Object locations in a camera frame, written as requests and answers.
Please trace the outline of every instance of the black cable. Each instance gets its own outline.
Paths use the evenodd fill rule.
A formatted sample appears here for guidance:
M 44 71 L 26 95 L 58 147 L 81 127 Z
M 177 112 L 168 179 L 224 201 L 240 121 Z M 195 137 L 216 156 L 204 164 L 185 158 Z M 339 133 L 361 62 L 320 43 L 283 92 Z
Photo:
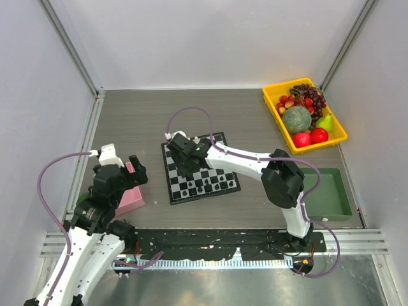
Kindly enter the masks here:
M 285 256 L 289 256 L 289 257 L 296 257 L 296 256 L 299 256 L 303 251 L 300 251 L 298 254 L 295 254 L 295 255 L 289 255 L 289 254 L 286 254 L 284 251 L 282 251 L 282 250 L 280 250 L 280 249 L 278 249 L 276 246 L 274 246 L 273 244 L 270 244 L 270 246 L 271 247 L 273 247 L 275 250 L 277 250 L 277 251 L 279 251 L 279 252 L 281 252 L 283 255 L 285 255 Z

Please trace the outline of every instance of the chessboard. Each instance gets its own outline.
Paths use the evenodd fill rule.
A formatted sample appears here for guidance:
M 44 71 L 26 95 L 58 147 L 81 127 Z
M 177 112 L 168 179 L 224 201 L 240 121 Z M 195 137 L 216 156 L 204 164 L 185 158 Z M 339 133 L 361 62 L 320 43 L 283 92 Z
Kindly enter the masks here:
M 213 137 L 215 142 L 227 145 L 223 132 L 214 133 Z M 209 139 L 210 135 L 203 135 L 198 138 Z M 170 150 L 167 149 L 166 144 L 161 144 L 161 150 L 171 205 L 241 190 L 237 174 L 222 169 L 200 169 L 192 175 L 183 177 L 171 158 Z

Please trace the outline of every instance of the red apple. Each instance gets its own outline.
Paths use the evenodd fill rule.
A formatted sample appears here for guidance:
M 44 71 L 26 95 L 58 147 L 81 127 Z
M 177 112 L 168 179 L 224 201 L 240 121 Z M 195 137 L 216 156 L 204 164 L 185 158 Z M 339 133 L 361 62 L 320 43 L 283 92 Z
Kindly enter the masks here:
M 287 96 L 281 96 L 281 97 L 279 98 L 279 101 L 280 101 L 281 103 L 285 103 L 287 100 L 288 100 L 288 97 L 287 97 Z
M 307 132 L 296 133 L 293 135 L 293 143 L 296 148 L 306 147 L 312 144 L 312 137 Z
M 279 115 L 283 115 L 284 112 L 286 112 L 285 106 L 281 106 L 280 108 L 277 109 Z
M 312 137 L 312 143 L 327 142 L 329 139 L 329 134 L 321 127 L 313 129 L 313 131 L 310 132 L 310 136 Z
M 285 103 L 285 107 L 286 109 L 291 108 L 292 106 L 295 105 L 295 102 L 289 100 L 288 102 Z
M 313 100 L 310 99 L 310 98 L 305 98 L 305 99 L 303 100 L 303 102 L 305 103 L 305 106 L 306 106 L 306 107 L 310 107 L 310 106 L 312 106 L 312 104 L 313 104 Z

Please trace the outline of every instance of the red grapes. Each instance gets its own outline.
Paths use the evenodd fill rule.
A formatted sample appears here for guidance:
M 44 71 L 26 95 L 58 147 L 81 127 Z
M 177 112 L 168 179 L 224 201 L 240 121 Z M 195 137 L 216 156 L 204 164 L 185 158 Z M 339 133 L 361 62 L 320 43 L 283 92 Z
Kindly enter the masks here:
M 313 101 L 312 107 L 314 113 L 312 115 L 312 126 L 316 126 L 316 121 L 323 117 L 322 108 L 326 107 L 326 99 L 322 94 L 313 86 L 307 84 L 295 85 L 290 90 L 291 94 L 296 96 L 296 99 L 303 96 L 303 98 L 310 98 Z

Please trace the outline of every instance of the green pear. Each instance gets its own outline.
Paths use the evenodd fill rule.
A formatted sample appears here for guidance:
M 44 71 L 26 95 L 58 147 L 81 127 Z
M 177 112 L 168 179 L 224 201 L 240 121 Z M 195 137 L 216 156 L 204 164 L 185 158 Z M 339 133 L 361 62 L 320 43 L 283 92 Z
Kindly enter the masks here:
M 324 117 L 321 117 L 317 122 L 316 122 L 316 127 L 325 129 L 327 132 L 331 132 L 333 129 L 333 117 L 329 113 L 328 115 L 325 115 Z

